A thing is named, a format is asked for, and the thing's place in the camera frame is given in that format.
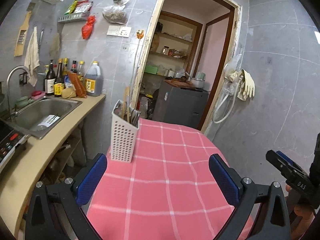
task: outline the metal bolt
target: metal bolt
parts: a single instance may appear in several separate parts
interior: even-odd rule
[[[43,185],[42,181],[38,181],[38,182],[36,183],[36,187],[41,187],[42,185]]]
[[[243,178],[243,182],[245,184],[250,184],[252,182],[252,180],[250,178],[245,177],[245,178]]]
[[[275,187],[280,187],[281,185],[280,185],[279,182],[275,181],[275,182],[273,183],[273,186],[275,186]]]
[[[64,180],[65,184],[71,184],[73,182],[73,179],[72,178],[66,178]]]

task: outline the sink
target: sink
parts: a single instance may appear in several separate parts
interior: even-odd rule
[[[24,134],[30,134],[42,139],[57,123],[81,103],[81,101],[45,96],[19,110],[13,120],[8,119],[5,121]],[[55,117],[56,121],[49,127],[41,125],[49,115],[57,116]]]

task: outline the wooden grater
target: wooden grater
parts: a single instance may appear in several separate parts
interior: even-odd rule
[[[26,43],[27,31],[29,28],[29,20],[32,14],[32,10],[36,4],[31,2],[27,8],[27,14],[23,21],[23,24],[20,26],[19,35],[17,38],[16,48],[14,50],[14,56],[21,56],[23,54],[24,44]]]

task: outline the beige countertop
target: beige countertop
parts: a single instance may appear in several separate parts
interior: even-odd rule
[[[16,238],[25,207],[44,169],[73,129],[104,98],[105,95],[75,98],[82,101],[82,104],[62,119],[42,140],[30,137],[27,149],[15,157],[1,176],[0,216]]]

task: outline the red package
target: red package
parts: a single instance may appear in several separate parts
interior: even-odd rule
[[[92,30],[93,30],[93,23],[96,21],[96,17],[95,16],[89,16],[86,24],[81,28],[81,32],[82,32],[82,38],[84,40],[89,39]]]

